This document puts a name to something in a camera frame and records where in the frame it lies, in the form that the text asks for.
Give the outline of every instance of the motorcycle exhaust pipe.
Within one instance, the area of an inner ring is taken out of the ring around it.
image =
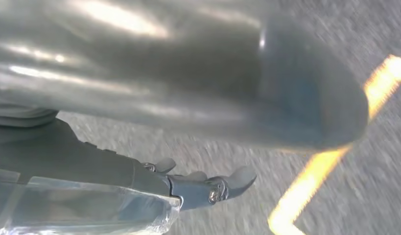
[[[0,99],[289,150],[368,119],[349,70],[264,1],[0,0]]]

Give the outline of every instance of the plastic wrap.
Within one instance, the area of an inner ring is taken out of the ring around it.
[[[0,235],[158,235],[180,200],[130,188],[33,177],[0,170]]]

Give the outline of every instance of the asphalt road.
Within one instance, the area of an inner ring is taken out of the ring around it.
[[[401,0],[279,0],[328,43],[362,84],[388,54],[401,55]],[[81,140],[140,161],[176,160],[177,173],[258,173],[242,197],[182,213],[170,235],[266,235],[266,219],[309,156],[250,149],[103,118],[61,113]],[[366,137],[329,176],[295,223],[307,235],[401,235],[401,88]]]

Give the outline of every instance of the yellow road marking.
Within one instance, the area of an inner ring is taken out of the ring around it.
[[[390,55],[364,86],[369,101],[369,121],[382,109],[400,84],[401,58]],[[348,145],[311,157],[268,217],[269,228],[275,235],[305,235],[294,226],[294,221],[351,147]]]

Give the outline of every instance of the bolt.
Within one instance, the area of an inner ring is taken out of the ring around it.
[[[213,204],[215,204],[216,202],[218,202],[219,199],[220,199],[219,189],[213,188],[213,189],[209,192],[209,203],[213,205]]]
[[[143,163],[142,165],[145,167],[145,169],[147,169],[147,170],[149,170],[151,172],[156,172],[156,166],[154,164]]]

